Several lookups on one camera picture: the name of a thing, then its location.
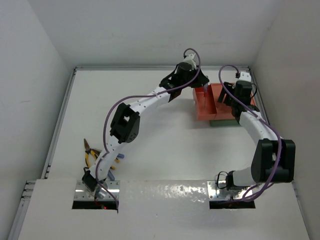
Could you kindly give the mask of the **salmon drawer box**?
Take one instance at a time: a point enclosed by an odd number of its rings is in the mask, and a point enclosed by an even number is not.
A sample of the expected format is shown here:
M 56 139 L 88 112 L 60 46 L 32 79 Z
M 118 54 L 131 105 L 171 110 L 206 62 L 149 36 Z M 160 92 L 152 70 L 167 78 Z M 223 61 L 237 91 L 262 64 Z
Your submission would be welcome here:
M 214 105 L 215 105 L 215 117 L 214 121 L 222 121 L 222 120 L 235 120 L 232 115 L 232 108 L 230 106 L 225 105 L 223 102 L 218 102 L 218 98 L 220 96 L 221 90 L 223 89 L 220 83 L 212 83 L 211 91 L 213 94 Z

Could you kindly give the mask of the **blue handled screwdriver top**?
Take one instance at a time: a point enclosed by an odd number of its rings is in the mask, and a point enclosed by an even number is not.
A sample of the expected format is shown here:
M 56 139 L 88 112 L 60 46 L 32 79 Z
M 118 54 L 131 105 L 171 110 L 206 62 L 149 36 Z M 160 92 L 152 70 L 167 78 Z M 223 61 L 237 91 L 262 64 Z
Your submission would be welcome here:
M 207 93 L 208 93 L 208 84 L 203 86 L 203 108 L 206 108 L 206 100 L 207 100 Z

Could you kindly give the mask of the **salmon pull-out drawer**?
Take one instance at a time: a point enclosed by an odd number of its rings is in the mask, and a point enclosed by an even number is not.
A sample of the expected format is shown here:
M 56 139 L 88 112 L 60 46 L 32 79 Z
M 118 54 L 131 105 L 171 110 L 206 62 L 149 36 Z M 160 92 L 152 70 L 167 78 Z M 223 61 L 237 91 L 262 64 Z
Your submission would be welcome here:
M 203 87 L 194 88 L 192 91 L 193 100 L 195 102 L 195 114 L 197 121 L 212 121 L 216 118 L 217 109 L 212 90 L 212 85 L 204 91 Z

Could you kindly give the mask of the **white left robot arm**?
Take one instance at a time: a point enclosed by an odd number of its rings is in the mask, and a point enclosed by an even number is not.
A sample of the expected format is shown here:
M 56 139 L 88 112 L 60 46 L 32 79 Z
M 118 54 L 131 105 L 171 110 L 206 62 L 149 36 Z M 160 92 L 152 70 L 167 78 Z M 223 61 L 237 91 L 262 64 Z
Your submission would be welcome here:
M 103 150 L 96 163 L 87 170 L 82 182 L 90 192 L 108 177 L 114 160 L 124 146 L 139 134 L 141 117 L 177 98 L 185 88 L 200 88 L 209 83 L 199 65 L 180 62 L 147 95 L 131 95 L 122 98 L 109 110 L 103 126 Z

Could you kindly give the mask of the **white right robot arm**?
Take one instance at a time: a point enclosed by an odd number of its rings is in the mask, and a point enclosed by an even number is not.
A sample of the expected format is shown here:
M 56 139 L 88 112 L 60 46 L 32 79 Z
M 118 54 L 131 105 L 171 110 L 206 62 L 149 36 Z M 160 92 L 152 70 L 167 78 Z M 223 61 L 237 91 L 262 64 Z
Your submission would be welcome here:
M 242 190 L 261 184 L 290 183 L 294 179 L 296 145 L 283 139 L 263 119 L 258 107 L 251 104 L 252 84 L 238 80 L 224 82 L 218 102 L 231 107 L 231 114 L 256 145 L 250 167 L 230 171 L 225 179 L 226 189 Z

